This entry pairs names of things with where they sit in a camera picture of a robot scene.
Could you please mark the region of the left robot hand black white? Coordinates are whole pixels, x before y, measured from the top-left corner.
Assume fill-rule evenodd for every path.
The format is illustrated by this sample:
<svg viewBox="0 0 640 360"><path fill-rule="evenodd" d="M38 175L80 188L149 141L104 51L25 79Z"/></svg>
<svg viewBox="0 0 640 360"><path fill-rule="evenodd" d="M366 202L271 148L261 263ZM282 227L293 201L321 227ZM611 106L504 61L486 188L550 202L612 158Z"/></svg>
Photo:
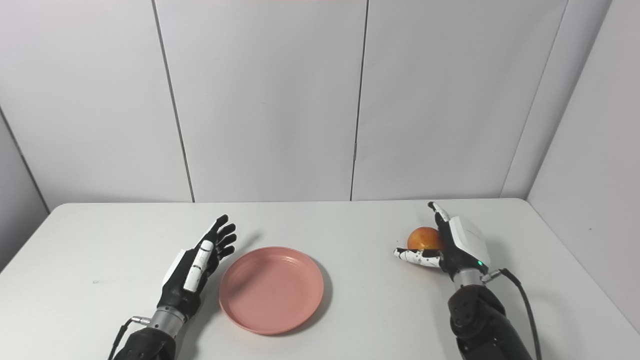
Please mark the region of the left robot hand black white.
<svg viewBox="0 0 640 360"><path fill-rule="evenodd" d="M220 262L235 252L236 224L220 216L192 249L186 250L164 283L158 310L179 312L185 321L201 307L201 294Z"/></svg>

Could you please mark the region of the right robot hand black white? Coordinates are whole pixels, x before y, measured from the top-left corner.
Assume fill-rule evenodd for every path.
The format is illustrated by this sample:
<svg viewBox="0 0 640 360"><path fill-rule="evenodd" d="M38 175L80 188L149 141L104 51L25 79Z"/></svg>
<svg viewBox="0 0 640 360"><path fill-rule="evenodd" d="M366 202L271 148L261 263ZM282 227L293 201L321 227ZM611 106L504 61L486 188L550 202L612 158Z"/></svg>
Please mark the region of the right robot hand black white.
<svg viewBox="0 0 640 360"><path fill-rule="evenodd" d="M457 289L485 284L490 256L482 232L465 219L451 216L436 202L429 202L438 226L440 249L396 248L393 255L409 264L439 268L448 274Z"/></svg>

